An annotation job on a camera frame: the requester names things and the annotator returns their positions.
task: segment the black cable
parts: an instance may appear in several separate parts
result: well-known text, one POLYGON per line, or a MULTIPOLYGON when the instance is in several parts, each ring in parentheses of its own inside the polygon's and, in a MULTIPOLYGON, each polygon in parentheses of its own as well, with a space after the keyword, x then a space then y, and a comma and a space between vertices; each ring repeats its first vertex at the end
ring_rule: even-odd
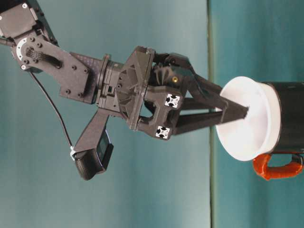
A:
POLYGON ((29 72, 30 76, 32 77, 32 79, 37 83, 37 85, 39 86, 40 90, 43 92, 43 94, 46 96, 47 100, 49 101, 49 103, 52 105, 60 123, 61 123, 61 126, 63 128, 63 132, 65 134, 65 137, 66 137, 66 140, 67 140, 67 143, 69 144, 70 147, 72 147, 72 142, 71 142, 71 139, 70 137, 68 136, 68 133, 67 133, 67 128, 65 126, 65 123, 63 122, 63 119, 60 115, 60 112, 58 111, 58 109, 56 108, 54 102, 52 101, 52 99, 50 98, 50 96, 48 95, 48 93, 46 92, 45 88, 43 87, 43 85, 38 81, 38 79, 36 78, 36 76, 32 73, 32 72, 29 72))
POLYGON ((2 38, 0 38, 0 44, 5 45, 5 46, 10 46, 10 47, 15 45, 14 42, 11 42, 7 39, 2 39, 2 38))

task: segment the black cylinder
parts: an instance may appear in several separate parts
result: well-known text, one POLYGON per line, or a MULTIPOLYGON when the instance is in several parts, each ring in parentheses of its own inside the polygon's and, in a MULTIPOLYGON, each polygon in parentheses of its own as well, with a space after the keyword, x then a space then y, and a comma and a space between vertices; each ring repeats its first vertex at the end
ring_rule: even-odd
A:
POLYGON ((276 91, 281 108, 281 128, 274 152, 304 152, 304 83, 265 82, 276 91))

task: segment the teal backdrop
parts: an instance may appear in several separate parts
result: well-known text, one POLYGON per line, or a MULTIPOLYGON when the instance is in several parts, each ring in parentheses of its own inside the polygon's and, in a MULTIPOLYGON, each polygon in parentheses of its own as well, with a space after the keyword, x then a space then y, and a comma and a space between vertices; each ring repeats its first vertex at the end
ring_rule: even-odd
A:
MULTIPOLYGON (((110 53, 125 62, 135 46, 148 46, 186 55, 208 76, 205 0, 39 3, 67 51, 96 58, 110 53)), ((83 181, 45 97, 8 48, 0 53, 1 228, 209 227, 208 129, 163 142, 111 118, 115 148, 108 171, 83 181)), ((61 98, 51 76, 38 78, 75 143, 96 106, 61 98)))
MULTIPOLYGON (((211 72, 224 86, 236 76, 257 81, 304 81, 304 1, 211 0, 211 72)), ((215 228, 303 227, 304 174, 258 177, 251 162, 228 155, 213 135, 212 225, 215 228)), ((275 156, 271 165, 289 163, 275 156)))

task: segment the gold screw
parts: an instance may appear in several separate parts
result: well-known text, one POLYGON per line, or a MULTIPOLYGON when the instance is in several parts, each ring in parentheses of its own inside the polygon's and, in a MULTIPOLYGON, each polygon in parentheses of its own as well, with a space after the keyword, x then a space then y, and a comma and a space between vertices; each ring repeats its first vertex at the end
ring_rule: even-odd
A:
POLYGON ((178 78, 178 77, 174 76, 174 77, 172 78, 172 82, 177 83, 178 81, 179 81, 179 78, 178 78))

